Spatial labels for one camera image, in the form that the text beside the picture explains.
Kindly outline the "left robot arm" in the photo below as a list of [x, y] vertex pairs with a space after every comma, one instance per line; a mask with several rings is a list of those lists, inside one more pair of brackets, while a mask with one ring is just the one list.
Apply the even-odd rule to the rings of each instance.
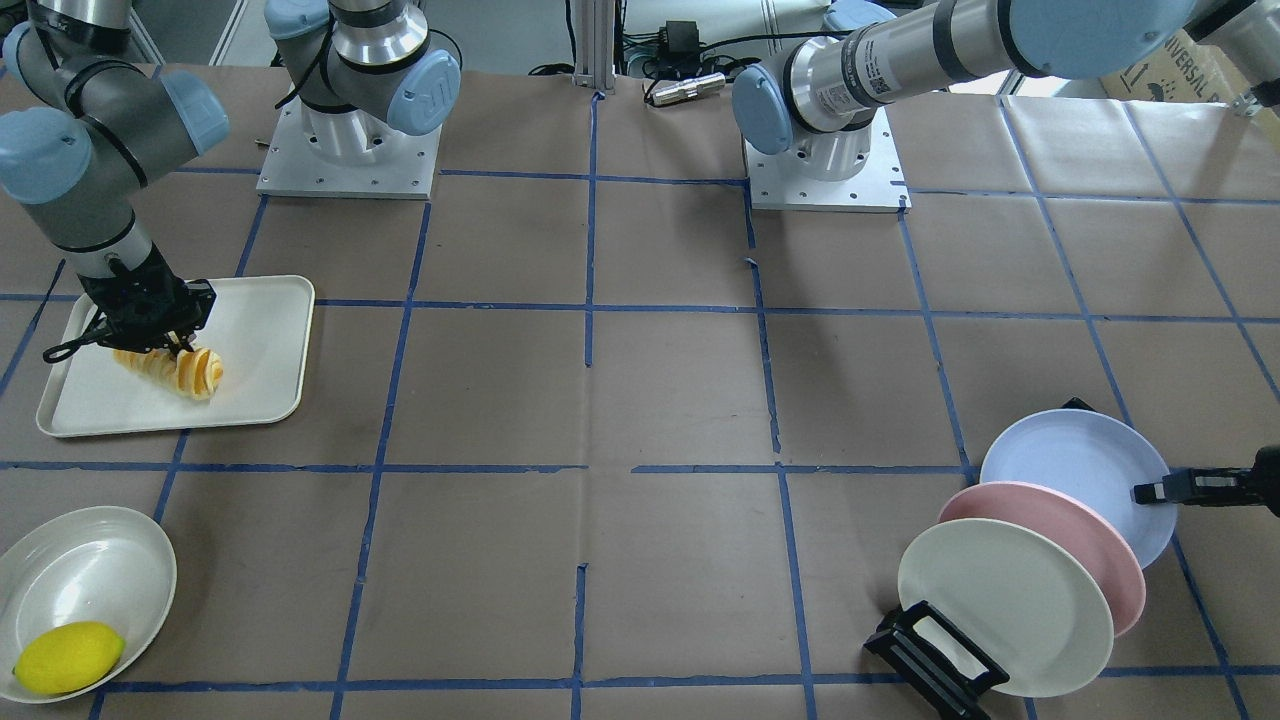
[[906, 184], [888, 211], [923, 251], [924, 313], [1068, 327], [1176, 466], [1256, 450], [1277, 477], [1277, 142], [1224, 101], [952, 96], [1002, 70], [1125, 73], [1170, 42], [1234, 60], [1277, 51], [1275, 1], [937, 1], [750, 65], [730, 102], [744, 143], [840, 190], [890, 119]]

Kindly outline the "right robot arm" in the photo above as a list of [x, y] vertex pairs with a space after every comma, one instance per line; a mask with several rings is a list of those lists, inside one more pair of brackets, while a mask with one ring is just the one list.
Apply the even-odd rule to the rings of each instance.
[[[187, 70], [148, 76], [124, 59], [128, 1], [31, 1], [4, 40], [10, 73], [38, 105], [3, 115], [3, 188], [60, 249], [95, 314], [47, 348], [61, 363], [86, 345], [179, 357], [205, 328], [216, 293], [170, 268], [129, 196], [209, 152], [230, 122]], [[337, 127], [371, 137], [425, 136], [460, 95], [461, 56], [433, 45], [412, 1], [269, 1], [268, 32], [312, 136], [329, 158]]]

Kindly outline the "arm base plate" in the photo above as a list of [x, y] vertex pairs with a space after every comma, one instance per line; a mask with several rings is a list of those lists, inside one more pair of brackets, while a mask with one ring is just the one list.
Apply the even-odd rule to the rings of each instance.
[[801, 132], [786, 152], [742, 145], [751, 205], [777, 211], [897, 213], [911, 208], [887, 111], [860, 129]]
[[278, 197], [430, 199], [442, 128], [404, 135], [367, 113], [282, 110], [256, 190]]

